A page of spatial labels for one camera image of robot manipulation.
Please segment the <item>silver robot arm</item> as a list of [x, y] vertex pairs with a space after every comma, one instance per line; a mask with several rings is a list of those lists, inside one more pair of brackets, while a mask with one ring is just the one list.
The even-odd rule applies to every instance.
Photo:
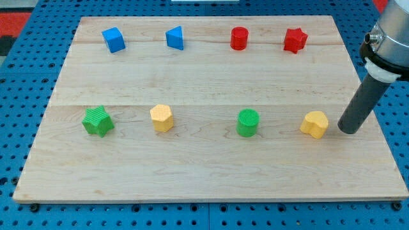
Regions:
[[391, 0], [364, 37], [360, 55], [370, 76], [383, 83], [408, 80], [408, 0]]

